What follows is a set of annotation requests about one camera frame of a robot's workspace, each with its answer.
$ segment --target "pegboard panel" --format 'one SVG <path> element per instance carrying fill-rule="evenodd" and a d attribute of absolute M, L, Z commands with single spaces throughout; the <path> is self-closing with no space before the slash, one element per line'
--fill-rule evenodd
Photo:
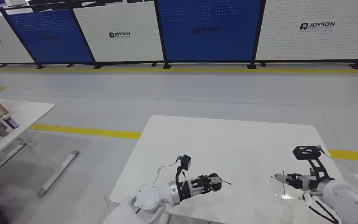
<path fill-rule="evenodd" d="M 97 62 L 163 60 L 154 2 L 74 9 Z"/>
<path fill-rule="evenodd" d="M 251 60 L 261 0 L 161 0 L 168 60 Z"/>
<path fill-rule="evenodd" d="M 70 10 L 9 15 L 39 63 L 92 62 Z"/>
<path fill-rule="evenodd" d="M 356 59 L 357 43 L 358 1 L 267 0 L 256 59 Z"/>
<path fill-rule="evenodd" d="M 0 63 L 33 63 L 3 16 L 0 16 Z"/>

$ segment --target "white pegboard panel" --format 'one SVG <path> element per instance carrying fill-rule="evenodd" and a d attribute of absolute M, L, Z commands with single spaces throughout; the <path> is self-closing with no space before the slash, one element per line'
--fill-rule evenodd
<path fill-rule="evenodd" d="M 97 62 L 163 60 L 154 2 L 76 8 L 74 13 Z"/>
<path fill-rule="evenodd" d="M 358 58 L 357 3 L 357 0 L 267 0 L 256 59 Z"/>
<path fill-rule="evenodd" d="M 0 63 L 33 63 L 3 16 L 0 16 Z"/>

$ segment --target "clear plastic bag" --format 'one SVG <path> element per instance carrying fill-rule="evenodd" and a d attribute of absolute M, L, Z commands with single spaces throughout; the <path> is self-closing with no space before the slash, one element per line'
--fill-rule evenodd
<path fill-rule="evenodd" d="M 284 184 L 272 177 L 270 178 L 270 187 L 273 198 L 277 199 L 299 199 L 302 195 L 302 191 L 299 189 L 295 189 L 288 184 Z"/>

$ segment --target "yellow floor stripe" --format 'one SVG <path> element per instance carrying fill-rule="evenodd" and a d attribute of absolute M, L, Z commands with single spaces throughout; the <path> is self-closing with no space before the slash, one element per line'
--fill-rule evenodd
<path fill-rule="evenodd" d="M 131 138 L 139 139 L 141 133 L 139 132 L 125 132 L 121 130 L 104 130 L 94 128 L 79 128 L 79 127 L 68 127 L 59 125 L 48 125 L 48 124 L 34 124 L 31 126 L 32 130 L 46 130 L 49 132 L 63 132 L 71 134 L 89 134 L 92 136 L 107 136 L 114 138 Z"/>
<path fill-rule="evenodd" d="M 342 160 L 358 160 L 358 151 L 328 150 L 333 158 Z"/>
<path fill-rule="evenodd" d="M 122 130 L 104 130 L 94 128 L 80 128 L 49 124 L 34 124 L 31 126 L 32 130 L 45 130 L 48 132 L 62 132 L 71 134 L 88 134 L 92 136 L 107 136 L 114 138 L 131 138 L 139 139 L 141 133 L 139 132 L 125 132 Z M 342 160 L 358 160 L 358 151 L 348 150 L 328 150 L 333 158 Z"/>
<path fill-rule="evenodd" d="M 220 73 L 358 73 L 358 69 L 240 69 L 240 68 L 0 68 L 0 72 L 220 72 Z"/>

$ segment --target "robotic arm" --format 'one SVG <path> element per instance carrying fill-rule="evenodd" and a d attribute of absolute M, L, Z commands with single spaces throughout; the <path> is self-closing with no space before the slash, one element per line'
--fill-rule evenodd
<path fill-rule="evenodd" d="M 191 180 L 179 182 L 182 170 L 188 170 L 191 157 L 184 155 L 178 158 L 175 182 L 164 186 L 144 184 L 136 195 L 126 198 L 104 221 L 105 224 L 153 224 L 157 222 L 166 209 L 166 204 L 174 207 L 181 201 L 210 191 L 222 188 L 222 180 L 217 174 L 199 176 Z"/>
<path fill-rule="evenodd" d="M 343 224 L 358 223 L 358 190 L 346 182 L 340 182 L 329 177 L 326 168 L 320 162 L 321 152 L 325 153 L 320 146 L 297 146 L 293 154 L 298 160 L 308 160 L 312 168 L 310 175 L 301 174 L 275 174 L 278 181 L 289 184 L 304 192 L 310 191 L 310 196 L 318 196 L 324 204 L 332 208 L 342 220 Z M 330 214 L 319 201 L 315 202 L 327 212 L 330 218 L 320 214 L 309 206 L 316 214 L 324 217 L 332 223 L 338 224 L 337 219 Z"/>

